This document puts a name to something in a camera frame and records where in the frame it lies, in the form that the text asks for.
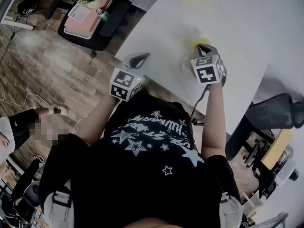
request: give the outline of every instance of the white table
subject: white table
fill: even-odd
[[[196,81],[181,71],[183,56],[200,35],[210,38],[228,71],[224,86],[227,132],[232,134],[261,82],[267,66],[258,38],[243,27],[243,15],[250,20],[244,0],[157,0],[144,15],[116,57],[122,60],[134,52],[150,52],[147,76],[194,106],[202,93]],[[205,114],[208,94],[198,105]]]
[[[7,16],[7,13],[9,11],[9,9],[11,8],[14,1],[15,0],[3,0],[3,1],[1,1],[1,4],[0,4],[0,24],[17,26],[17,27],[20,27],[20,28],[32,30],[34,28],[33,26],[22,24],[22,23],[19,23],[19,22],[15,22],[15,21],[13,21],[14,20],[13,17]]]

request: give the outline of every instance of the person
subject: person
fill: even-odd
[[[225,157],[221,84],[210,87],[201,154],[181,104],[142,90],[109,119],[115,105],[105,95],[76,135],[52,146],[38,192],[51,227],[61,227],[52,197],[62,186],[71,198],[60,218],[66,227],[232,228],[227,217],[237,211],[240,225],[240,195]],[[236,208],[227,212],[221,208],[227,203]]]
[[[30,137],[30,129],[35,128],[35,123],[49,114],[67,115],[64,106],[52,105],[50,108],[37,108],[19,113],[14,116],[0,118],[0,163],[5,161],[9,154],[20,148]]]
[[[14,187],[12,194],[6,193],[2,197],[1,208],[5,215],[11,216],[11,214],[15,214],[15,210],[13,208],[13,202],[20,197],[23,197],[23,193],[26,188],[32,183],[36,172],[41,167],[42,162],[44,161],[43,157],[35,154],[34,160],[31,162],[29,167],[22,174],[20,179],[17,181],[16,186]],[[18,226],[19,222],[13,218],[7,218],[4,220],[7,225]]]

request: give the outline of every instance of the black t-shirt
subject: black t-shirt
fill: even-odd
[[[220,227],[222,192],[239,199],[233,172],[223,156],[200,157],[189,126],[180,104],[145,91],[120,104],[72,177],[75,227],[121,228],[143,218]]]

